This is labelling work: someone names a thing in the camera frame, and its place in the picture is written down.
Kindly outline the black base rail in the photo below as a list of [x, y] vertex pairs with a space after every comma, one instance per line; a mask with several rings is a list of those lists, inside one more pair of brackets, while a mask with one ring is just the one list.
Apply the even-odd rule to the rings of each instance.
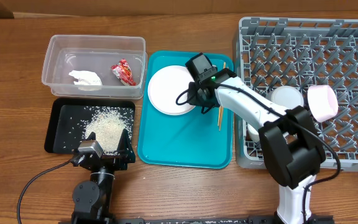
[[197, 218], [144, 220], [143, 218], [123, 218], [118, 224], [279, 224], [283, 223], [277, 215], [249, 216], [248, 218]]

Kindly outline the white cup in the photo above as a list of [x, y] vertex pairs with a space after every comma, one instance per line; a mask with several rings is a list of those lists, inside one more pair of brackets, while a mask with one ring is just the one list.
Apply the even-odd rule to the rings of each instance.
[[258, 130], [253, 128], [250, 124], [247, 124], [247, 130], [248, 130], [248, 133], [249, 133], [249, 137], [251, 138], [251, 140], [253, 142], [259, 142], [260, 141]]

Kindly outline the red snack wrapper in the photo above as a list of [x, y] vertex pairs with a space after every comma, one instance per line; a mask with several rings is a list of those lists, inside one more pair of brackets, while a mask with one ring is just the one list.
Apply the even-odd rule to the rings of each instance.
[[113, 74], [126, 86], [136, 86], [132, 76], [132, 70], [126, 59], [121, 59], [118, 64], [111, 67]]

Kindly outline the grey bowl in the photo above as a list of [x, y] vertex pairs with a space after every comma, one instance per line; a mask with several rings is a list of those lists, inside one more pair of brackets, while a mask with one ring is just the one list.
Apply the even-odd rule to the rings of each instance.
[[303, 95], [292, 86], [280, 86], [270, 91], [267, 94], [266, 99], [288, 109], [304, 106], [305, 103]]

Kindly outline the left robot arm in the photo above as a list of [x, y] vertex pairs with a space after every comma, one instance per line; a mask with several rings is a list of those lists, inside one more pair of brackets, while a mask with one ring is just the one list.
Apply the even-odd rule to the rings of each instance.
[[114, 215], [109, 212], [114, 173], [127, 170], [127, 165], [135, 162], [129, 133], [124, 129], [121, 133], [116, 151], [105, 156], [103, 148], [92, 132], [79, 147], [74, 150], [73, 157], [55, 167], [49, 168], [31, 178], [26, 183], [17, 202], [17, 222], [22, 223], [21, 202], [31, 183], [53, 170], [68, 164], [82, 167], [91, 172], [89, 180], [79, 183], [73, 190], [72, 199], [75, 204], [71, 215], [71, 223], [117, 223]]

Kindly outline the grey dishwasher rack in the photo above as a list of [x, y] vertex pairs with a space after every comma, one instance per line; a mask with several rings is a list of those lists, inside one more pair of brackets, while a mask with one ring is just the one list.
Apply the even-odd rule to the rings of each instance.
[[236, 73], [262, 96], [281, 86], [305, 95], [329, 85], [338, 114], [315, 123], [331, 147], [323, 164], [358, 172], [358, 20], [244, 17], [234, 34]]

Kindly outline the teal serving tray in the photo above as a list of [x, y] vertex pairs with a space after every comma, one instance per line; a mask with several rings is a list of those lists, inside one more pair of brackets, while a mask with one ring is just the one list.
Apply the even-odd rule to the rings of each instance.
[[218, 109], [202, 114], [199, 106], [183, 115], [163, 114], [144, 96], [138, 156], [148, 164], [223, 169], [232, 159], [233, 119], [224, 110], [219, 127]]

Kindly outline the pile of rice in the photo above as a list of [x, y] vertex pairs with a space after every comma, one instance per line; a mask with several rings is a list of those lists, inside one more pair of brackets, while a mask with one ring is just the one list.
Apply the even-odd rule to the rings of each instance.
[[104, 153], [111, 155], [123, 129], [132, 137], [133, 124], [132, 108], [66, 105], [60, 113], [54, 146], [57, 150], [72, 151], [94, 132]]

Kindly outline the clear plastic bin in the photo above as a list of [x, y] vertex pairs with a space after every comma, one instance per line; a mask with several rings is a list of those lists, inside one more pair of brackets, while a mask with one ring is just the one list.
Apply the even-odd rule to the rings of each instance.
[[[111, 67], [126, 59], [136, 86], [126, 86]], [[83, 91], [69, 76], [72, 70], [95, 72], [100, 90]], [[56, 96], [140, 99], [144, 95], [147, 53], [142, 37], [113, 35], [54, 35], [45, 54], [42, 83]]]

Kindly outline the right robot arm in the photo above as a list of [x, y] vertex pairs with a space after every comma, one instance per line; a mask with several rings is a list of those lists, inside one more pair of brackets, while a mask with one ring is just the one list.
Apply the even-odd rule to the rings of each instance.
[[277, 223], [312, 223], [310, 190], [325, 161], [304, 107], [288, 109], [254, 92], [229, 69], [204, 78], [183, 67], [157, 71], [147, 82], [137, 152], [148, 164], [220, 169], [232, 150], [232, 119], [220, 133], [218, 108], [240, 116], [259, 133], [265, 166], [279, 185]]

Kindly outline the small pink bowl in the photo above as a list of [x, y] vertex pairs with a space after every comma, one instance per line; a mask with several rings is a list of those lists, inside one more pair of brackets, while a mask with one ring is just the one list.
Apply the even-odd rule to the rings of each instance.
[[339, 109], [336, 94], [329, 85], [310, 86], [307, 102], [312, 116], [319, 123], [335, 117]]

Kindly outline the large white plate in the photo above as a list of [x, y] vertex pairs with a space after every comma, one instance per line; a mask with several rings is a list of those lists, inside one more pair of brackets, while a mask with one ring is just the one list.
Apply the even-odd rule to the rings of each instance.
[[155, 72], [149, 81], [148, 97], [151, 104], [161, 113], [182, 115], [190, 112], [195, 106], [186, 103], [177, 105], [178, 96], [188, 89], [194, 79], [186, 67], [170, 65]]

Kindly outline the black tray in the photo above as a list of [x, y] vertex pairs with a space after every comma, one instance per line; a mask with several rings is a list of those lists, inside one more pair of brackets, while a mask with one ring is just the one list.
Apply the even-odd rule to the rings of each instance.
[[121, 133], [132, 135], [135, 104], [127, 100], [59, 98], [53, 102], [44, 149], [72, 154], [92, 132], [105, 154], [117, 149]]

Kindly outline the wooden chopstick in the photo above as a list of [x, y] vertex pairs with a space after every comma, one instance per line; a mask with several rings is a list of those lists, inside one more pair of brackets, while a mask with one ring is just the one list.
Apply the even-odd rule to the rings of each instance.
[[[223, 68], [226, 68], [226, 62], [223, 63]], [[224, 113], [224, 108], [222, 106], [219, 107], [219, 119], [218, 119], [218, 128], [219, 131], [221, 131], [221, 127], [222, 127], [222, 121], [223, 121], [223, 113]]]
[[218, 112], [219, 112], [218, 113], [218, 128], [219, 128], [219, 131], [221, 130], [223, 111], [224, 111], [224, 108], [222, 106], [220, 106], [219, 110], [218, 110]]

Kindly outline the white napkin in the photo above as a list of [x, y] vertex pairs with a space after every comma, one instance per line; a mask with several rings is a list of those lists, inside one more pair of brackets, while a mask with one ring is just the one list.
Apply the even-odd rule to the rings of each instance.
[[73, 83], [80, 86], [78, 88], [79, 90], [96, 91], [100, 90], [103, 85], [101, 79], [95, 72], [72, 70], [69, 76], [75, 79]]

